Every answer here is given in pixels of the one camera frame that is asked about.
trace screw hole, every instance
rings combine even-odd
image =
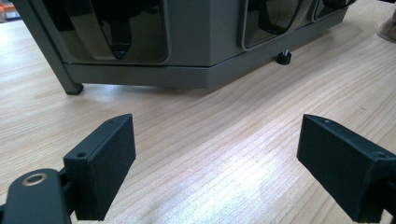
[[[82,157],[85,157],[86,155],[87,155],[87,153],[80,152],[80,153],[77,154],[77,157],[82,158]]]
[[[41,182],[43,182],[45,179],[47,179],[47,175],[42,173],[42,174],[35,174],[35,175],[30,175],[26,177],[23,181],[22,184],[26,187],[31,187],[33,185],[37,185]]]
[[[387,155],[381,151],[375,151],[375,152],[373,152],[373,154],[375,156],[377,156],[378,158],[386,158],[387,157]]]

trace black leveling foot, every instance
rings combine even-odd
[[[291,61],[291,53],[286,49],[279,53],[276,57],[276,62],[282,65],[288,65]]]

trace light wood tabletop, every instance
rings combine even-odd
[[[0,24],[0,203],[14,179],[62,169],[102,122],[132,113],[137,158],[104,223],[351,223],[296,159],[301,121],[335,120],[396,153],[396,45],[376,35],[392,10],[359,0],[290,65],[215,90],[85,84],[79,96],[22,21]]]

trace black rectangular block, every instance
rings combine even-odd
[[[395,155],[332,120],[304,115],[297,158],[352,220],[379,222]]]
[[[64,156],[67,178],[76,184],[79,220],[103,220],[134,162],[132,115],[104,122]]]

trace gray machine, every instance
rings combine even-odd
[[[214,88],[340,23],[353,1],[13,3],[66,93],[79,94],[82,83]]]

